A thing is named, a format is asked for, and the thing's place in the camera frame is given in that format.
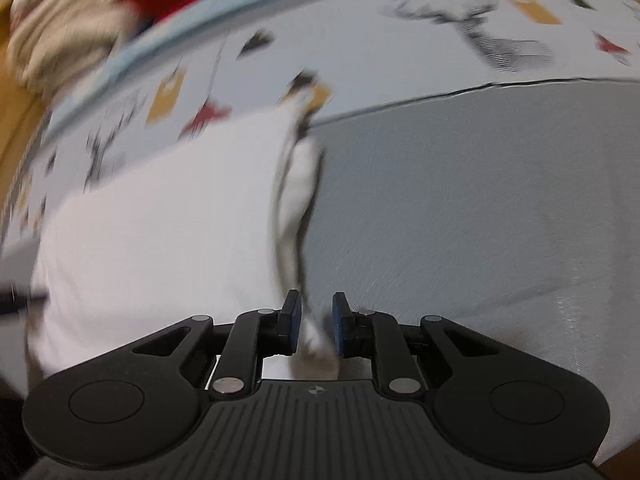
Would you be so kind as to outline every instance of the crosshair logo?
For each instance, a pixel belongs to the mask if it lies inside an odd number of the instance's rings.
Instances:
[[[311,388],[307,390],[311,395],[317,397],[318,395],[322,395],[325,393],[326,388],[323,388],[319,384],[314,384]]]

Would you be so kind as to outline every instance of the light blue edge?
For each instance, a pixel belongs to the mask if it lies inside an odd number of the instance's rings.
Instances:
[[[87,105],[116,84],[131,66],[158,52],[167,43],[193,34],[232,12],[264,1],[266,0],[199,0],[158,23],[79,82],[53,110],[44,137],[50,139],[58,134]]]

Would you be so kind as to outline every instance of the silver screw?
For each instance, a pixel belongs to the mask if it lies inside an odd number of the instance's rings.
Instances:
[[[420,383],[409,377],[400,377],[389,383],[389,389],[396,394],[414,394],[420,389]]]
[[[220,377],[213,381],[213,389],[219,394],[234,394],[244,388],[244,381],[237,377]]]

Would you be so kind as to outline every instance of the ribbed black surface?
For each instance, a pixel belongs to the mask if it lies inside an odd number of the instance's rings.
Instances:
[[[324,388],[318,393],[315,386]],[[381,397],[370,381],[263,381],[248,399],[219,402],[163,456],[120,470],[41,460],[28,480],[595,480],[590,466],[500,471],[452,448],[412,402]]]

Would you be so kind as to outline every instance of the triangular cutout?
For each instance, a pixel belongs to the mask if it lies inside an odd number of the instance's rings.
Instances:
[[[181,326],[180,328],[171,330],[168,334],[161,335],[135,348],[133,353],[167,357],[174,353],[175,349],[180,346],[182,340],[187,337],[189,330],[191,330],[191,328],[188,326]]]
[[[464,357],[481,357],[484,355],[496,355],[498,353],[497,350],[484,343],[471,339],[469,336],[463,335],[455,330],[445,330],[444,333]]]

